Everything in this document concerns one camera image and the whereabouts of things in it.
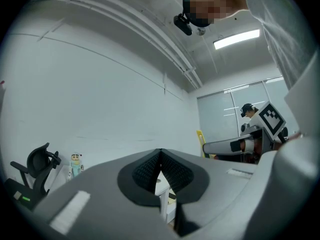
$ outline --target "fluorescent light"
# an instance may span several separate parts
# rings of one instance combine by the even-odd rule
[[[256,103],[252,103],[252,105],[256,105],[256,104],[260,104],[260,103],[264,103],[266,101],[260,101],[260,102],[256,102]]]
[[[224,110],[233,110],[233,109],[237,109],[237,108],[239,108],[239,107],[238,107],[238,106],[235,106],[235,107],[226,108],[226,109],[224,109]]]
[[[235,34],[235,35],[223,38],[221,40],[215,41],[213,44],[215,49],[218,50],[222,47],[233,45],[241,41],[245,41],[252,38],[258,38],[259,36],[260,36],[260,29],[256,29],[256,30],[244,32],[241,34]]]
[[[234,91],[238,91],[238,90],[245,89],[245,88],[248,88],[248,87],[249,87],[249,84],[248,84],[248,85],[245,85],[245,86],[238,87],[238,88],[233,88],[233,89],[225,90],[224,93],[227,94],[227,93],[234,92]]]
[[[271,79],[271,80],[268,80],[268,81],[266,81],[265,83],[266,83],[266,84],[269,84],[269,83],[277,82],[277,81],[281,81],[281,80],[284,80],[284,77],[283,77],[283,76],[278,77],[278,78],[274,78],[274,79]]]

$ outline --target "white wall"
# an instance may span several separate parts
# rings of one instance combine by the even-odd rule
[[[78,152],[87,167],[155,148],[199,149],[185,78],[140,36],[98,13],[60,2],[28,8],[9,32],[0,68],[7,177],[21,181],[10,162],[26,165],[46,142],[63,163]]]
[[[205,95],[220,92],[227,88],[235,86],[250,84],[258,81],[265,80],[267,78],[273,78],[279,76],[281,73],[277,69],[274,63],[264,64],[259,67],[250,68],[239,73],[226,75],[210,81],[203,85],[202,88],[194,90],[189,93],[190,112],[194,116],[194,120],[191,120],[194,130],[200,130],[199,110],[197,98]],[[196,155],[201,155],[200,149],[198,149]]]

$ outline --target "black chair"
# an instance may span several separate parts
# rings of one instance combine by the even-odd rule
[[[4,187],[9,196],[14,200],[18,200],[19,203],[30,210],[48,194],[45,190],[45,182],[50,171],[61,163],[61,159],[58,157],[58,151],[54,154],[48,152],[48,146],[49,143],[36,148],[29,154],[26,161],[27,168],[14,161],[10,163],[11,166],[20,171],[24,185],[11,178],[7,179],[4,183]],[[35,178],[32,189],[29,187],[26,174],[30,174]]]

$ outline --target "figurine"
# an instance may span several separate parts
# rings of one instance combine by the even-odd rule
[[[76,177],[79,173],[84,171],[84,165],[81,163],[79,157],[82,157],[82,154],[72,154],[71,161],[69,165],[68,181],[71,180],[71,177]]]

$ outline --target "chair armrest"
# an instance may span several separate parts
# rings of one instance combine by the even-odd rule
[[[14,168],[18,169],[22,173],[28,174],[28,169],[26,167],[24,167],[23,165],[21,165],[20,163],[12,161],[10,163],[10,165],[13,166]]]

